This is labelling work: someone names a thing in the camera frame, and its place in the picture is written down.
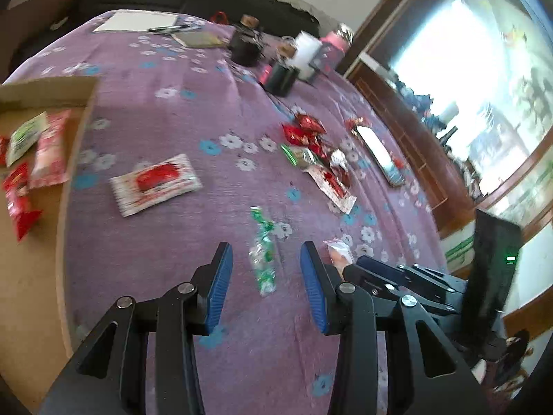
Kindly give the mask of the person's right hand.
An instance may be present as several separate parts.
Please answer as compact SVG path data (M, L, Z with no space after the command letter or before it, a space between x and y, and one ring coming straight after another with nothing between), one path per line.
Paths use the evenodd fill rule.
M482 384L487 372L487 365L486 361L483 359L479 359L476 365L471 369L472 374L474 375L474 378L478 381L479 384Z

